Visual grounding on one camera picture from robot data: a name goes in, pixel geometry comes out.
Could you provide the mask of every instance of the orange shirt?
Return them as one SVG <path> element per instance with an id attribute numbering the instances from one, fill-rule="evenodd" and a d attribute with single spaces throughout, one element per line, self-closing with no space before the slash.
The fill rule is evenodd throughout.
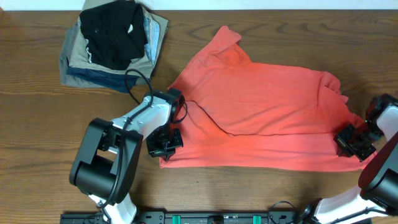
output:
<path id="1" fill-rule="evenodd" d="M 363 169 L 371 156 L 338 157 L 335 134 L 363 120 L 328 72 L 251 62 L 223 26 L 172 84 L 188 115 L 184 147 L 161 167 L 247 166 L 306 171 Z"/>

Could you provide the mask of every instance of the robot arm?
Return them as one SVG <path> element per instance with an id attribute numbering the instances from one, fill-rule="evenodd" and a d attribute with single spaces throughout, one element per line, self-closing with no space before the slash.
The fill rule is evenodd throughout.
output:
<path id="1" fill-rule="evenodd" d="M 183 145 L 180 131 L 174 128 L 174 123 L 185 99 L 181 91 L 175 89 L 170 89 L 167 93 L 155 93 L 152 105 L 137 114 L 123 130 L 127 118 L 146 107 L 150 99 L 151 96 L 146 96 L 138 107 L 111 122 L 94 119 L 86 130 L 72 165 L 70 183 L 89 195 L 97 205 L 104 204 L 108 198 L 109 204 L 104 208 L 107 215 L 104 219 L 108 216 L 112 223 L 131 223 L 136 214 L 129 190 L 136 173 L 143 140 L 147 139 L 148 151 L 152 157 L 164 159 L 172 156 L 176 147 Z M 114 186 L 121 144 L 124 144 L 124 155 L 119 181 Z M 114 162 L 97 155 L 97 150 L 115 153 Z"/>
<path id="2" fill-rule="evenodd" d="M 361 161 L 370 156 L 369 146 L 384 134 L 387 144 L 365 167 L 358 185 L 332 198 L 318 200 L 307 209 L 307 223 L 355 223 L 371 217 L 398 215 L 398 103 L 389 95 L 375 97 L 362 127 L 350 127 L 336 137 L 348 156 Z"/>

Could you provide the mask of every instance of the black shirt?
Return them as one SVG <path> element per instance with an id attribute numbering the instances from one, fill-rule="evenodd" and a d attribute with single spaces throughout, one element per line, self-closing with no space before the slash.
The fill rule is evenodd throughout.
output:
<path id="1" fill-rule="evenodd" d="M 125 70 L 131 59 L 144 56 L 147 43 L 144 14 L 134 1 L 115 1 L 80 13 L 89 63 Z"/>

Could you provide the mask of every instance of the green connector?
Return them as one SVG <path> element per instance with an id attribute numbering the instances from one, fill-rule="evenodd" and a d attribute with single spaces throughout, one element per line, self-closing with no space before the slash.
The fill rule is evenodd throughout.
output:
<path id="1" fill-rule="evenodd" d="M 173 215 L 173 224 L 181 224 L 181 216 Z"/>
<path id="2" fill-rule="evenodd" d="M 253 224 L 261 224 L 261 216 L 253 215 Z"/>

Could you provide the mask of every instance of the blue denim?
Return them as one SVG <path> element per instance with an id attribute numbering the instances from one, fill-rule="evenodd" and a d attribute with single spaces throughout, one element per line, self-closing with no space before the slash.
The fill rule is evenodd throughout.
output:
<path id="1" fill-rule="evenodd" d="M 81 78 L 83 80 L 111 88 L 113 90 L 120 91 L 122 93 L 128 93 L 124 84 L 124 75 L 112 74 L 100 70 L 90 70 L 86 68 L 73 68 L 68 66 L 67 74 Z M 138 79 L 137 76 L 128 75 L 127 83 L 129 87 L 136 84 Z"/>

